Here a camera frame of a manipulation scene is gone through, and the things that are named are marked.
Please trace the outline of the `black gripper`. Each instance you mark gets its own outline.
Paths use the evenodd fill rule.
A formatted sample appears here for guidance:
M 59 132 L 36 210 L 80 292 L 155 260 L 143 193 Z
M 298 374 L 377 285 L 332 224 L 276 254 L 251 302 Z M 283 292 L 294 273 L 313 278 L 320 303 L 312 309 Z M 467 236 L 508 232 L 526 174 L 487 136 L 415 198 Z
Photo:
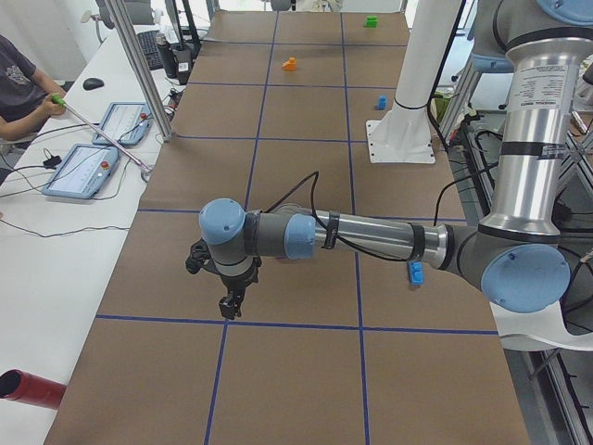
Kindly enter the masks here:
M 229 291 L 219 301 L 221 316 L 223 318 L 241 318 L 245 289 L 259 281 L 260 257 L 244 257 L 242 261 L 234 265 L 215 262 L 215 266 L 221 281 Z

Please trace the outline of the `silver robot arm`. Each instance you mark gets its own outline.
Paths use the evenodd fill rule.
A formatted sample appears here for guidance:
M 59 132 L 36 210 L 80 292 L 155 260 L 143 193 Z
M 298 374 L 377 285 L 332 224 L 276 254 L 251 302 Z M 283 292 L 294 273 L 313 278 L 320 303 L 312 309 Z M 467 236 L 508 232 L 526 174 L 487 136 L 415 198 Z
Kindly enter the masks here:
M 581 62 L 592 52 L 588 1 L 482 1 L 477 56 L 513 66 L 507 118 L 491 211 L 472 227 L 388 222 L 301 209 L 276 202 L 245 211 L 229 198 L 198 217 L 188 272 L 216 274 L 227 294 L 221 315 L 240 316 L 246 288 L 264 257 L 308 259 L 316 248 L 347 247 L 385 261 L 424 261 L 454 273 L 500 307 L 538 312 L 570 287 L 571 268 L 558 251 L 551 219 Z

